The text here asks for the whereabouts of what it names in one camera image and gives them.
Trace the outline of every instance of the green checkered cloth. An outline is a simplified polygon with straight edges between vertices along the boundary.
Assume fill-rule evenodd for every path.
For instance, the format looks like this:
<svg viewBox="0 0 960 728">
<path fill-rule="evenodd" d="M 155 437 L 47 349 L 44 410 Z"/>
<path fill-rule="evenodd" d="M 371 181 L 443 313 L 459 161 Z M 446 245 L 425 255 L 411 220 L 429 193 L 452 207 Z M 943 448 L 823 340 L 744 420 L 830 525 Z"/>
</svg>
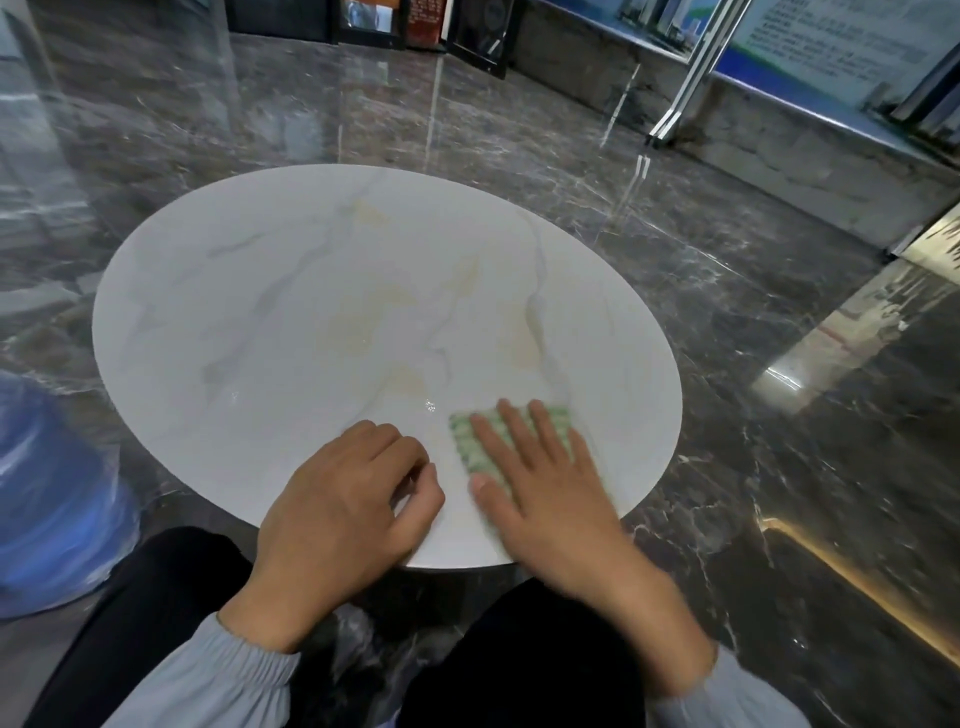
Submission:
<svg viewBox="0 0 960 728">
<path fill-rule="evenodd" d="M 570 411 L 566 407 L 556 404 L 547 405 L 546 411 L 550 416 L 550 422 L 553 423 L 554 428 L 557 430 L 560 441 L 564 444 L 564 448 L 566 448 L 567 452 L 571 452 L 569 439 Z M 493 478 L 510 493 L 510 486 L 507 485 L 503 473 L 493 464 L 490 456 L 487 455 L 483 446 L 480 445 L 480 441 L 477 440 L 473 434 L 473 425 L 470 424 L 470 416 L 473 414 L 482 415 L 487 418 L 493 430 L 503 438 L 504 442 L 510 446 L 514 444 L 514 440 L 507 431 L 507 426 L 503 422 L 503 418 L 500 417 L 500 413 L 495 409 L 476 413 L 455 412 L 450 415 L 450 432 L 453 433 L 453 441 L 457 446 L 460 459 L 463 461 L 468 473 L 486 473 L 492 475 Z M 523 418 L 523 422 L 526 423 L 527 427 L 530 428 L 530 431 L 534 433 L 536 437 L 537 430 L 534 428 L 533 420 L 530 418 L 530 413 L 525 407 L 520 409 L 520 417 Z"/>
</svg>

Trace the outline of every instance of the black pants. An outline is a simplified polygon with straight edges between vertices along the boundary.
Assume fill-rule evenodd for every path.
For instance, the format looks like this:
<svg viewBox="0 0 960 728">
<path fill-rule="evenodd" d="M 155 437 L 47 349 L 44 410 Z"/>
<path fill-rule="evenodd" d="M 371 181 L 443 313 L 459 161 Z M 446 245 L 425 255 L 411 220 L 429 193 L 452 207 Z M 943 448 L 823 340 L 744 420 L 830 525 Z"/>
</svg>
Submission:
<svg viewBox="0 0 960 728">
<path fill-rule="evenodd" d="M 250 571 L 225 536 L 190 526 L 154 536 L 110 579 L 25 728 L 99 728 Z M 639 669 L 630 647 L 590 609 L 530 580 L 414 679 L 397 723 L 642 726 Z"/>
</svg>

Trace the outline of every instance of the white marble tabletop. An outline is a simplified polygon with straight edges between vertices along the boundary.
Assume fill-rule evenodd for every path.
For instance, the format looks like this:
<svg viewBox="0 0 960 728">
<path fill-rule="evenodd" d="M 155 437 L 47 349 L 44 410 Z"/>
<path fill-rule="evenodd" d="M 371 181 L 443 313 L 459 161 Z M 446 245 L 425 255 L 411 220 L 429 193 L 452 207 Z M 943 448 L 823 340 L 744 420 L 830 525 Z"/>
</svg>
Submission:
<svg viewBox="0 0 960 728">
<path fill-rule="evenodd" d="M 176 200 L 108 266 L 93 340 L 137 438 L 254 525 L 351 423 L 420 438 L 446 505 L 413 567 L 509 560 L 470 502 L 451 412 L 566 404 L 621 514 L 680 431 L 670 347 L 606 262 L 493 195 L 396 169 L 282 167 Z"/>
</svg>

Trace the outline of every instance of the dark marble floor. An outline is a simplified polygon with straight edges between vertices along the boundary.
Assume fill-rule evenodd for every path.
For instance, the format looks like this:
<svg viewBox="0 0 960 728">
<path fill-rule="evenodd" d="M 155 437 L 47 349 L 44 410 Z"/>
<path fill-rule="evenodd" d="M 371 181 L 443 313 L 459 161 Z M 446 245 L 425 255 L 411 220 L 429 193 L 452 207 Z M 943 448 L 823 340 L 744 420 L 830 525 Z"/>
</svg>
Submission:
<svg viewBox="0 0 960 728">
<path fill-rule="evenodd" d="M 113 251 L 188 190 L 252 169 L 425 172 L 560 225 L 657 316 L 684 426 L 628 523 L 710 633 L 815 725 L 954 722 L 953 286 L 902 261 L 884 267 L 688 158 L 644 159 L 639 136 L 517 74 L 228 36 L 176 3 L 17 7 L 13 50 L 0 54 L 0 366 L 52 387 L 86 436 L 119 446 L 147 533 L 195 523 L 248 553 L 255 538 L 164 471 L 110 408 L 89 323 Z M 316 638 L 336 645 L 324 722 L 373 720 L 397 660 L 442 651 L 517 579 L 513 568 L 398 571 L 358 597 Z M 95 598 L 0 624 L 0 726 L 19 725 Z"/>
</svg>

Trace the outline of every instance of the left hand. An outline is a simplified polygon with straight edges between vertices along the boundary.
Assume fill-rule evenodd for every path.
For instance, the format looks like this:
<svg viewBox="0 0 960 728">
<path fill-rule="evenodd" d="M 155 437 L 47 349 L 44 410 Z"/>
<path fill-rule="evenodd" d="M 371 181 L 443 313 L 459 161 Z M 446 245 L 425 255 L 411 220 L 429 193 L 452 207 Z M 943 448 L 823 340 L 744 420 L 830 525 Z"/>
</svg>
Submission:
<svg viewBox="0 0 960 728">
<path fill-rule="evenodd" d="M 395 517 L 397 488 L 413 493 Z M 417 549 L 444 505 L 426 450 L 364 420 L 308 459 L 267 512 L 247 585 L 221 624 L 274 652 L 296 649 L 329 612 Z"/>
</svg>

